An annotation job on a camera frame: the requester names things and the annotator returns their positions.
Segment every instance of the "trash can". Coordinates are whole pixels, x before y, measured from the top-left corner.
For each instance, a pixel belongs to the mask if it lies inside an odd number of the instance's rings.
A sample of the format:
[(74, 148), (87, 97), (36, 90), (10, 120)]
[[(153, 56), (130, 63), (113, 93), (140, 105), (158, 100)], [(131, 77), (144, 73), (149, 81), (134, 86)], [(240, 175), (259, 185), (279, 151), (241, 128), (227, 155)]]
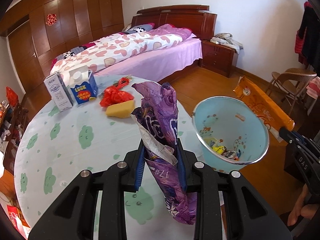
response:
[[(263, 158), (269, 147), (269, 134), (263, 122), (242, 101), (230, 97), (211, 97), (196, 105), (192, 123), (202, 144), (206, 164), (229, 173)], [(213, 137), (215, 146), (241, 151), (239, 160), (216, 153), (204, 139)]]

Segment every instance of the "nightstand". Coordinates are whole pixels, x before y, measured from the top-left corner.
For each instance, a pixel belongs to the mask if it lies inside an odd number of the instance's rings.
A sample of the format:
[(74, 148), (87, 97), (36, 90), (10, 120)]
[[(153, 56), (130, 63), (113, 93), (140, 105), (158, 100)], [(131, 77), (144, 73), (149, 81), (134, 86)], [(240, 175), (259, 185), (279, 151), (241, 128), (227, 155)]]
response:
[(201, 67), (229, 77), (236, 67), (238, 54), (235, 49), (210, 41), (202, 41)]

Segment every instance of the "silver bolt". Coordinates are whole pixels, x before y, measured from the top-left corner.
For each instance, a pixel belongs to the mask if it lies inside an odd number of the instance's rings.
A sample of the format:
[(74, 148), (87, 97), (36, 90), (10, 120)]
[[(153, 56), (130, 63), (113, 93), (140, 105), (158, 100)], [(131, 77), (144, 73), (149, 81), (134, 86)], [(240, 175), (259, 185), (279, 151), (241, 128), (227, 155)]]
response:
[(201, 169), (204, 167), (204, 164), (202, 162), (196, 162), (195, 163), (195, 167), (198, 168), (198, 169)]
[(118, 168), (125, 168), (127, 166), (126, 162), (118, 162), (117, 164)]
[(241, 176), (241, 173), (239, 171), (233, 171), (231, 172), (231, 176), (234, 178), (239, 178)]
[(88, 170), (81, 171), (81, 173), (80, 173), (81, 177), (84, 177), (84, 178), (88, 177), (89, 174), (90, 174), (90, 171), (88, 171)]

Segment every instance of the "crumpled purple bag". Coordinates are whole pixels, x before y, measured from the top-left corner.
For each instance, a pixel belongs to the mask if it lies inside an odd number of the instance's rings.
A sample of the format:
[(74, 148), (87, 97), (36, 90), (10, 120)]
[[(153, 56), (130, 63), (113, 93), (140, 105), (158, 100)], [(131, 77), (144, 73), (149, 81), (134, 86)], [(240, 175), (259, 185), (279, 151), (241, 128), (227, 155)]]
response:
[[(132, 114), (147, 130), (148, 135), (163, 146), (172, 148), (170, 151), (176, 156), (178, 108), (175, 90), (167, 82), (162, 86), (154, 82), (143, 82), (133, 84), (132, 87), (144, 96), (141, 107), (136, 108)], [(176, 163), (172, 165), (159, 157), (162, 156), (160, 151), (161, 149), (156, 149), (152, 152), (146, 146), (146, 163), (164, 193), (165, 203), (172, 217), (180, 223), (193, 225), (196, 221), (196, 193), (183, 191)]]

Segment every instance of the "blue carton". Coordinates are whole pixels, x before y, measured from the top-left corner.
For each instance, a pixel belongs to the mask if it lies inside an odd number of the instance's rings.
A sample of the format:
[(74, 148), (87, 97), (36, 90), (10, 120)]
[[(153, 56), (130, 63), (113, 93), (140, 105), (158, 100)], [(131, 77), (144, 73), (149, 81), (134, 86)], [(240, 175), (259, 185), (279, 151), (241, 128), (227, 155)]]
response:
[(82, 66), (70, 73), (70, 89), (78, 104), (95, 100), (98, 94), (98, 87), (93, 76), (93, 72), (88, 66)]

